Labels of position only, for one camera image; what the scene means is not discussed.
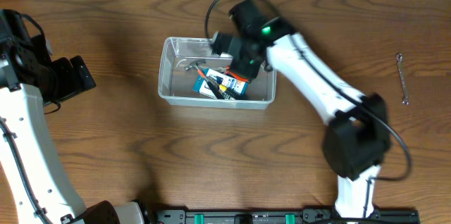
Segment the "red handled pliers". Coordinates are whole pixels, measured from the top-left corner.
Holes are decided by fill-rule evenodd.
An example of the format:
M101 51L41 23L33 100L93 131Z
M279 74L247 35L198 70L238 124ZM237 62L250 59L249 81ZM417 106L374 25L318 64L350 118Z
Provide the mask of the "red handled pliers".
M242 82L246 82L246 83L250 83L249 79L240 77L239 75L237 75L236 73L233 73L230 71L230 67L226 66L226 67L218 67L218 72L223 73L224 75L228 75L230 77L233 77L237 80L240 80Z

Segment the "small hammer orange black handle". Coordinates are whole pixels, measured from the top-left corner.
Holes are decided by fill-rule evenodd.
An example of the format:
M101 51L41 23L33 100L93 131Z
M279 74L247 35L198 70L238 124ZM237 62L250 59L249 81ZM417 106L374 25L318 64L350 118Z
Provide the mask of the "small hammer orange black handle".
M205 81L205 83L208 85L211 92L214 94L214 96L217 99L224 99L223 95L219 92L218 87L216 87L204 74L203 70L199 67L199 64L205 64L206 61L204 59L196 60L191 63L189 63L187 66L185 66L185 70L189 71L191 69L195 69L199 76Z

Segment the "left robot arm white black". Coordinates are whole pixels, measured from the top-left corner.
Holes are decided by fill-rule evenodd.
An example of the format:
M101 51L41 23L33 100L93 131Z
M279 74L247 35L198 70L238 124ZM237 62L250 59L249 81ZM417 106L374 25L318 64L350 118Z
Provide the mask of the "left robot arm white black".
M87 207L71 184L46 122L49 104L60 106L96 86L80 56L52 60L45 33L30 36L29 15L1 10L1 167L20 223L148 223L137 200Z

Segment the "black mounting rail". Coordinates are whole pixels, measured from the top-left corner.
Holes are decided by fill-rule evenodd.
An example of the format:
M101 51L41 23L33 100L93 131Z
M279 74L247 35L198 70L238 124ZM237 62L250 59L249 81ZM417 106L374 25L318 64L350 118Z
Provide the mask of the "black mounting rail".
M416 210L375 209L367 218L340 217L336 211L306 208L286 211L186 211L183 209L154 212L160 224L420 224Z

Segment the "black yellow precision screwdriver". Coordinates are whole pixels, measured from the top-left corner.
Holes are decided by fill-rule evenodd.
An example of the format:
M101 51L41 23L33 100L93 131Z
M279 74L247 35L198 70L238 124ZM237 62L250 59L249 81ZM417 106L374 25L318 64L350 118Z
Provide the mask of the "black yellow precision screwdriver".
M225 85L219 84L217 83L217 81L215 81L215 79L213 79L212 77L208 77L208 79L218 87L219 92L221 93L226 93L228 96L230 96L231 98L233 98L234 100L248 100L248 97L246 94L240 94L236 91L234 91L233 89L226 87Z

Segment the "silver wrench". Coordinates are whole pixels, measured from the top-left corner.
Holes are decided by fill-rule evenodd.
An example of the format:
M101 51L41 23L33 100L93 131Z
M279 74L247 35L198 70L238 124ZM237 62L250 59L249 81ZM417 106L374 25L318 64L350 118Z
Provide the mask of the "silver wrench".
M403 55L401 53L396 54L396 64L397 64L397 71L400 76L400 83L402 88L402 104L407 106L409 105L409 93L406 86L405 76L404 76L404 70L403 70Z

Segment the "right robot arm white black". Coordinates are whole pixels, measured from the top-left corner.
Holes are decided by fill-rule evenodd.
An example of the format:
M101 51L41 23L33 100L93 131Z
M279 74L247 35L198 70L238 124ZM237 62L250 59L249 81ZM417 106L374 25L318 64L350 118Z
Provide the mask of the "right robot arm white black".
M286 19L267 19L252 0L232 7L229 16L240 33L226 49L232 72L253 80L266 63L291 81L326 126L321 147L338 177L337 214L369 218L374 183L390 148L385 101L347 84Z

